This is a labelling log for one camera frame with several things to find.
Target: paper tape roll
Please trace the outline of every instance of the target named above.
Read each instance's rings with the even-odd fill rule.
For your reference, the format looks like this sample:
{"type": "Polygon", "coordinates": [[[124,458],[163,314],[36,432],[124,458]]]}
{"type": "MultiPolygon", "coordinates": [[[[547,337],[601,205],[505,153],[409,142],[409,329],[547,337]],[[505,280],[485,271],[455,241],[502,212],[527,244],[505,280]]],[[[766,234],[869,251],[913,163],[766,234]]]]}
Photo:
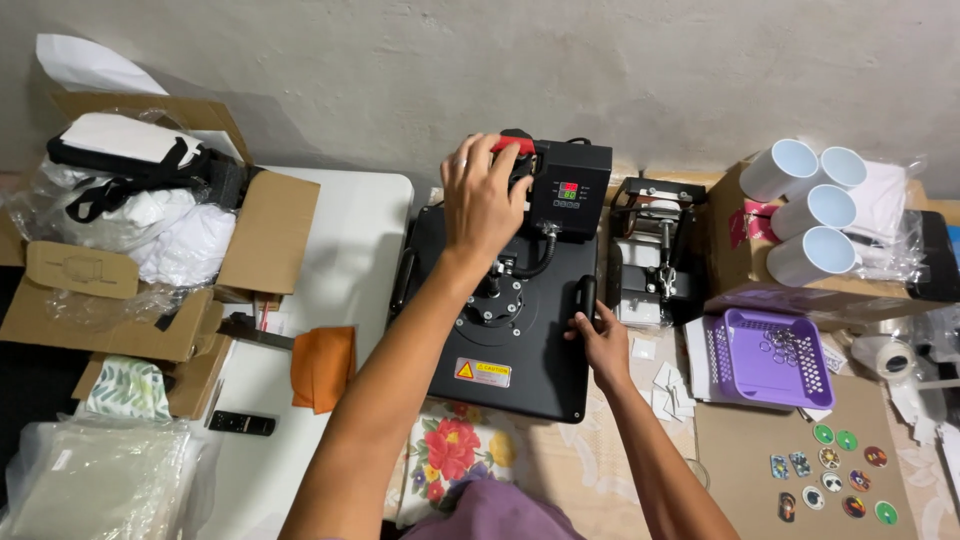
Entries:
{"type": "Polygon", "coordinates": [[[903,380],[913,372],[913,349],[890,335],[857,337],[850,352],[883,380],[903,380]]]}

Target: gray wall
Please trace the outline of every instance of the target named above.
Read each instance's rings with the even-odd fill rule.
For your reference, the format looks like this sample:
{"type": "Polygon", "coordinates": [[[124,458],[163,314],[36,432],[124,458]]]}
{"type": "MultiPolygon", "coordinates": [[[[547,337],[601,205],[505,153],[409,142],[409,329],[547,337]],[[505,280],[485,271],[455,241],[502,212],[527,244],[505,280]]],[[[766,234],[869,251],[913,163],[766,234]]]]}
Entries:
{"type": "Polygon", "coordinates": [[[33,55],[55,32],[225,101],[262,163],[424,186],[505,127],[694,169],[802,135],[927,153],[929,193],[960,196],[958,27],[948,0],[0,0],[0,170],[61,125],[33,55]]]}

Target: caution label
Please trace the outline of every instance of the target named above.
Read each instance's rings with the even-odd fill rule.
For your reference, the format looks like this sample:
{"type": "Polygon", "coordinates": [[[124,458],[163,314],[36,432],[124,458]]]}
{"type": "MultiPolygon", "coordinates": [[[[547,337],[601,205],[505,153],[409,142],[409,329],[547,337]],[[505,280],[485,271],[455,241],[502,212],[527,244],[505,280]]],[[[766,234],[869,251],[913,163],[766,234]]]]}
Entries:
{"type": "Polygon", "coordinates": [[[510,366],[479,362],[469,358],[457,358],[457,367],[453,372],[453,377],[507,388],[510,386],[511,371],[510,366]]]}

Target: floral fabric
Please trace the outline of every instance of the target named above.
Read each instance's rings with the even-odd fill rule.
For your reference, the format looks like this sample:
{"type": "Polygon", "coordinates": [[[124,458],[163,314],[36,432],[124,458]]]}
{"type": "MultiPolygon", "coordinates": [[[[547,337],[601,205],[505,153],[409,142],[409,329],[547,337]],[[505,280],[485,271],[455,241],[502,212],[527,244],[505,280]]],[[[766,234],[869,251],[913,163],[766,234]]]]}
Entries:
{"type": "Polygon", "coordinates": [[[505,413],[427,401],[410,432],[406,465],[399,527],[451,512],[471,480],[522,482],[525,444],[505,413]]]}

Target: black strap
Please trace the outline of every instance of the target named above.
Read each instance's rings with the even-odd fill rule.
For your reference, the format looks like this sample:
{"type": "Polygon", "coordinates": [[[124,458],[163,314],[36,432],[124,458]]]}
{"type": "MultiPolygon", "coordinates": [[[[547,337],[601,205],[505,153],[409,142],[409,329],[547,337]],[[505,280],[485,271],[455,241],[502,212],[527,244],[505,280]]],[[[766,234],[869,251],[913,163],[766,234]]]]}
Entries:
{"type": "Polygon", "coordinates": [[[100,217],[105,211],[115,211],[127,202],[127,199],[141,191],[169,189],[176,187],[195,187],[199,182],[193,178],[178,178],[176,173],[180,161],[186,156],[187,145],[183,137],[177,137],[177,142],[170,148],[163,160],[146,178],[113,178],[99,187],[92,187],[84,191],[70,203],[65,211],[70,219],[77,223],[90,223],[100,217]],[[90,204],[85,216],[80,216],[80,207],[90,204]]]}

